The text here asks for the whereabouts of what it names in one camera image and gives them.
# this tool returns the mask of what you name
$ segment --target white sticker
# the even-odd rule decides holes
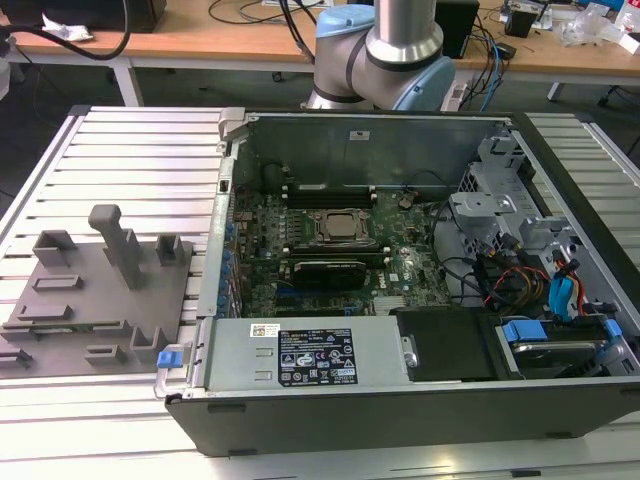
[[[252,323],[250,337],[277,337],[280,331],[279,323]]]
[[[371,136],[371,132],[368,130],[352,130],[349,132],[349,140],[368,141]]]

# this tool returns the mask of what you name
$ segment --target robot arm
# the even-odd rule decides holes
[[[307,108],[436,110],[455,67],[442,56],[435,0],[376,0],[320,14]]]

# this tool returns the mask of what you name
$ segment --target black box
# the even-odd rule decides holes
[[[538,15],[532,12],[511,11],[504,27],[504,33],[511,37],[527,38],[537,17]]]
[[[129,0],[132,33],[151,33],[160,21],[166,0]],[[65,25],[96,30],[124,30],[124,7],[119,0],[0,0],[0,8],[14,25],[42,25],[42,14]]]
[[[373,0],[349,0],[349,3],[373,5]],[[443,55],[450,58],[464,56],[479,8],[478,0],[437,0],[436,23],[444,33]]]

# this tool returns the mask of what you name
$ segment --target white paper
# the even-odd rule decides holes
[[[52,33],[56,37],[68,42],[84,42],[93,39],[93,35],[91,35],[87,27],[83,25],[62,25],[49,20],[44,14],[42,14],[42,20],[44,22],[42,30]]]

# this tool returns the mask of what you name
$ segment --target desk leg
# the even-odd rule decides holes
[[[116,76],[116,82],[118,82],[118,87],[120,87],[120,94],[122,95],[124,105],[125,107],[142,107],[144,106],[144,102],[140,94],[136,72],[128,62],[128,59],[123,60],[126,61],[116,62],[112,65],[112,68]]]
[[[549,93],[547,93],[547,100],[549,100],[550,102],[555,102],[556,100],[558,100],[560,94],[562,93],[562,90],[564,89],[564,85],[564,83],[554,83],[551,87],[551,90],[549,90]]]

